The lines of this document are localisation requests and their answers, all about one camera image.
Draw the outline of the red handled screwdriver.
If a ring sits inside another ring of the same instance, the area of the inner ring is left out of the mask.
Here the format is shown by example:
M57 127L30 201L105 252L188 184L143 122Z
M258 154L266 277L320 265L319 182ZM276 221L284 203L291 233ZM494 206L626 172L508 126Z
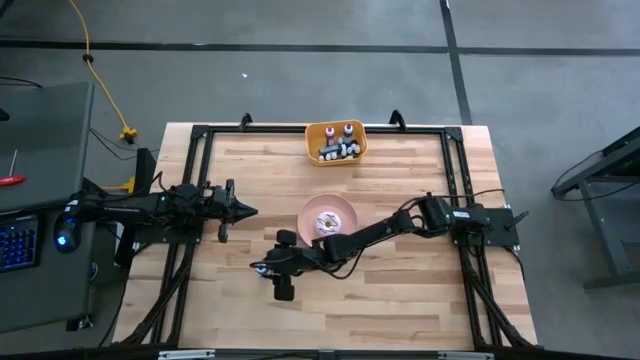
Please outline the red handled screwdriver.
M18 185L23 183L26 180L26 177L23 175L17 175L14 173L16 162L17 162L18 150L15 149L11 161L11 166L9 169L9 174L6 176L0 177L0 187L10 187L14 185Z

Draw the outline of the pink plate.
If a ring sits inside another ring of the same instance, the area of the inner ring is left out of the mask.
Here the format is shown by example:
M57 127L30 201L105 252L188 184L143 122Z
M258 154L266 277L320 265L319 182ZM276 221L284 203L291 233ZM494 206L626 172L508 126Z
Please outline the pink plate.
M311 246L313 240L321 238L315 231L315 222L325 211L340 216L343 227L339 234L351 234L359 228L358 215L349 201L335 194L317 195L303 205L297 217L297 233L306 245Z

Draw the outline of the yellow plastic basket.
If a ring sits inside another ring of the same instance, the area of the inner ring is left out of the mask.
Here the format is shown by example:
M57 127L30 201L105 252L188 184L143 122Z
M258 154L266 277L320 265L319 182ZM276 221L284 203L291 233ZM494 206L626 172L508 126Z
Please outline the yellow plastic basket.
M352 124L354 127L354 137L351 143L345 143L343 141L343 129L346 124ZM346 145L347 148L350 145L354 147L356 145L360 146L360 153L356 154L354 151L353 153L341 151L340 153L337 153L338 158L336 160L325 160L324 162L318 161L318 157L320 156L318 150L320 148L331 146L327 144L325 138L325 128L328 126L332 126L335 129L334 144ZM305 142L308 159L313 165L319 167L356 164L364 157L364 155L368 151L366 130L364 125L359 120L341 120L308 125L305 129ZM347 159L348 154L354 154L354 159Z

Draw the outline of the grey side desk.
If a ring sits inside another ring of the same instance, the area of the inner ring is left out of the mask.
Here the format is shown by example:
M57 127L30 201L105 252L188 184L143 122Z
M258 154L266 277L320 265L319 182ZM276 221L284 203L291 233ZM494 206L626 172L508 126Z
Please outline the grey side desk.
M0 94L0 177L26 180L0 187L0 218L37 214L41 248L36 267L0 273L0 334L89 313L90 253L95 226L80 227L81 244L56 249L53 230L69 197L81 189L94 87L80 82Z

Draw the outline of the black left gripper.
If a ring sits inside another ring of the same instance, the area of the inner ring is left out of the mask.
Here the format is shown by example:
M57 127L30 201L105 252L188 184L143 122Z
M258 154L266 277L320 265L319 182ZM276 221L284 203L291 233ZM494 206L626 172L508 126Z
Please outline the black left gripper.
M217 219L220 222L218 227L218 241L226 243L228 241L228 227L236 222L240 222L258 214L257 209L236 200L235 181L227 179L224 187L216 185L209 187L211 195L207 203L210 219Z

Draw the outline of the grey metal table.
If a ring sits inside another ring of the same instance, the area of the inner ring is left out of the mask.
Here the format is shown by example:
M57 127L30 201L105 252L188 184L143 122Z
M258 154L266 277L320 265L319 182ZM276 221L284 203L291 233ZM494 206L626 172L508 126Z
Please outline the grey metal table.
M565 170L551 187L552 196L586 207L592 227L602 244L609 274L588 280L583 288L595 290L640 284L640 266L634 267L627 248L640 246L640 126Z

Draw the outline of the black aluminium table frame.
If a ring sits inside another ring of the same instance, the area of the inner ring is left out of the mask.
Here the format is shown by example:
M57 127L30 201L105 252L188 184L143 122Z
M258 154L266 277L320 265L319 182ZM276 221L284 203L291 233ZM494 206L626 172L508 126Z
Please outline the black aluminium table frame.
M391 125L368 129L355 165L318 167L306 152L304 126L217 125L207 179L233 179L254 217L220 243L209 223L195 249L179 343L183 347L276 349L467 350L473 345L459 252L448 237L403 235L368 249L337 278L312 272L293 282L290 302L273 297L251 263L295 229L301 207L336 194L361 226L425 193L471 192L504 205L489 131L484 126Z

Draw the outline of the silver metal bracket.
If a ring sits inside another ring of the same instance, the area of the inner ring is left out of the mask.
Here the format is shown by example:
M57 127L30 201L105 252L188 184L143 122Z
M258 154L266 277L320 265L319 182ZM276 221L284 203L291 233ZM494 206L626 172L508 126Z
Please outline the silver metal bracket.
M438 360L495 360L491 353L466 352L466 351L441 351Z
M214 349L190 349L161 351L157 360L212 360L215 358Z

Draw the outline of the backlit keyboard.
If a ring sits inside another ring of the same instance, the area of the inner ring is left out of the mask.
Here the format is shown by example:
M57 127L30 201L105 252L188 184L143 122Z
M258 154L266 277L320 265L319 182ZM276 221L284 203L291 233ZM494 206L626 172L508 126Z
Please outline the backlit keyboard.
M41 248L37 214L0 218L0 273L36 267Z

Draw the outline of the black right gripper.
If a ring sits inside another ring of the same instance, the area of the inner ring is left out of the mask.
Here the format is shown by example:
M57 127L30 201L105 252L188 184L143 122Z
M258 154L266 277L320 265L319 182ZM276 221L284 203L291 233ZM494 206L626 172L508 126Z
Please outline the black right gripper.
M293 301L295 287L292 285L290 275L324 270L322 252L313 248L295 246L297 233L290 230L278 230L276 242L276 247L269 250L263 259L263 274L275 275L272 279L275 300Z

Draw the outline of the black power box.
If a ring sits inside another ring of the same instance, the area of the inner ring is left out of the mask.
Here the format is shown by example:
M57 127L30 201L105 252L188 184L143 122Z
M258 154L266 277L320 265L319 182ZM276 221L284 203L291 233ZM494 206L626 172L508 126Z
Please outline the black power box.
M150 192L152 179L155 175L156 160L148 148L139 148L136 153L136 168L134 177L134 196L144 196Z

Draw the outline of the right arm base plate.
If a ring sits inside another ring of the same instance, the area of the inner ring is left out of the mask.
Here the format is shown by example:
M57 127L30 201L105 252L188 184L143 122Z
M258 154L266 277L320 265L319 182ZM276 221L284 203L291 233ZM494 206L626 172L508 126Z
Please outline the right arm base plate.
M454 207L446 215L453 240L466 247L518 245L516 228L512 231L504 228L513 217L508 208L486 208L482 204Z

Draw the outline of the black lit computer mouse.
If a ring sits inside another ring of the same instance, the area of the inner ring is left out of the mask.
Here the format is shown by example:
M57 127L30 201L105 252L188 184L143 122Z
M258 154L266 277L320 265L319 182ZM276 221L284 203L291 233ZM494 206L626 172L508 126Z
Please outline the black lit computer mouse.
M54 227L56 249L61 253L71 253L81 244L80 226L71 219L61 219Z

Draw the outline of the frosted toy donut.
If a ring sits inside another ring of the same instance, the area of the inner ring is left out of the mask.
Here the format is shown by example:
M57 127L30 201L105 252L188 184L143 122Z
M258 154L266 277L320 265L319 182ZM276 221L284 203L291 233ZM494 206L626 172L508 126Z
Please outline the frosted toy donut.
M330 236L342 232L342 220L334 212L325 211L316 217L315 231L319 237Z

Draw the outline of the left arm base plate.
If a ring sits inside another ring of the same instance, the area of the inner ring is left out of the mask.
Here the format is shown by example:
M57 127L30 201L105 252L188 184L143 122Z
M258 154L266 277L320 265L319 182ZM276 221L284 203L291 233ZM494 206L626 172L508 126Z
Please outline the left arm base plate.
M163 225L155 224L125 224L117 222L123 227L121 240L125 244L199 244L202 238L203 226L201 223L190 225Z

